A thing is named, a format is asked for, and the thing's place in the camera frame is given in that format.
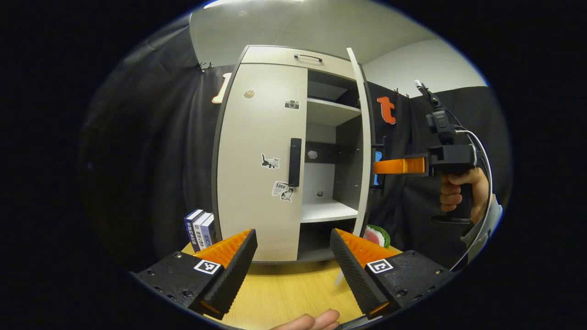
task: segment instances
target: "white shelf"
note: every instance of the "white shelf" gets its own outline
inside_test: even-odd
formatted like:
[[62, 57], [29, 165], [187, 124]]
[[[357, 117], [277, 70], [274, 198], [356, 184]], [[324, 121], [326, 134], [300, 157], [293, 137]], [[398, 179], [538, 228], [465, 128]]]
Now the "white shelf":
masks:
[[302, 204], [301, 223], [321, 223], [325, 221], [351, 219], [357, 217], [357, 210], [335, 200], [320, 203]]
[[338, 126], [361, 114], [361, 110], [338, 103], [308, 98], [306, 121], [312, 124]]

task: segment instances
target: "drawer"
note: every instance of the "drawer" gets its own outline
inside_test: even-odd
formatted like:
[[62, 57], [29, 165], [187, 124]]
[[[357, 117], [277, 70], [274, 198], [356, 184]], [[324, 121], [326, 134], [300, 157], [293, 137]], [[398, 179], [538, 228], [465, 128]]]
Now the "drawer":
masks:
[[[322, 61], [320, 62], [318, 59], [308, 56], [321, 58]], [[301, 66], [303, 68], [327, 72], [336, 76], [355, 80], [355, 73], [350, 61], [322, 53], [295, 48], [250, 46], [241, 63], [271, 63]]]

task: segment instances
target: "ceiling light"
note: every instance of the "ceiling light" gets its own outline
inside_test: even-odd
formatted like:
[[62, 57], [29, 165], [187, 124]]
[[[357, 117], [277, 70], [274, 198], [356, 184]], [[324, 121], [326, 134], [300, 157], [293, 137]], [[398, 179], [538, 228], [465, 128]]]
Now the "ceiling light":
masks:
[[[208, 9], [208, 8], [212, 8], [212, 7], [216, 7], [216, 6], [220, 6], [220, 5], [225, 5], [225, 4], [230, 4], [232, 2], [237, 2], [237, 1], [243, 1], [243, 0], [216, 0], [216, 1], [212, 1], [209, 4], [207, 4], [206, 6], [204, 6], [204, 9]], [[302, 2], [303, 0], [287, 0], [287, 1]]]

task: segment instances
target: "sleeve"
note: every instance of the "sleeve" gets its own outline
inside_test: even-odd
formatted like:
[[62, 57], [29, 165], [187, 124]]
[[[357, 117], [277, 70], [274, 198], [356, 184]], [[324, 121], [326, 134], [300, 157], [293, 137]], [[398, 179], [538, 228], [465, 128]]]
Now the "sleeve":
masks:
[[[461, 241], [464, 242], [468, 247], [471, 247], [468, 253], [468, 262], [471, 262], [475, 258], [475, 256], [481, 251], [483, 246], [485, 246], [489, 236], [491, 235], [492, 231], [495, 231], [498, 223], [500, 222], [501, 216], [503, 214], [503, 208], [501, 205], [497, 203], [497, 198], [493, 195], [493, 201], [489, 206], [489, 213], [487, 214], [487, 219], [483, 221], [479, 221], [476, 225], [469, 226], [465, 232], [461, 235]], [[481, 231], [481, 235], [476, 242], [473, 242], [477, 234]]]

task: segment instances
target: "open cabinet door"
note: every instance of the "open cabinet door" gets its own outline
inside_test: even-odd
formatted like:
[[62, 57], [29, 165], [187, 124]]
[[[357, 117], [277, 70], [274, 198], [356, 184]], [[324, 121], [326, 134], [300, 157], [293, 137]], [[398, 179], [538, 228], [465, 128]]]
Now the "open cabinet door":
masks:
[[256, 229], [253, 261], [298, 257], [307, 89], [306, 68], [242, 63], [228, 91], [216, 216], [222, 238]]
[[355, 79], [357, 81], [357, 87], [359, 91], [359, 101], [360, 101], [360, 108], [361, 108], [361, 118], [362, 118], [362, 138], [363, 138], [363, 167], [362, 167], [362, 176], [361, 176], [361, 191], [359, 197], [359, 207], [357, 209], [357, 221], [355, 225], [355, 230], [353, 231], [354, 235], [360, 236], [363, 234], [365, 229], [365, 221], [366, 219], [366, 212], [367, 212], [367, 200], [369, 199], [369, 190], [370, 190], [370, 181], [371, 181], [371, 173], [373, 167], [373, 161], [375, 159], [375, 153], [371, 148], [372, 142], [372, 132], [371, 132], [371, 117], [369, 111], [369, 99], [367, 98], [367, 86], [365, 84], [365, 76], [363, 74], [363, 69], [357, 62], [355, 54], [351, 48], [346, 49], [349, 53], [350, 62], [353, 66], [353, 71], [355, 72]]

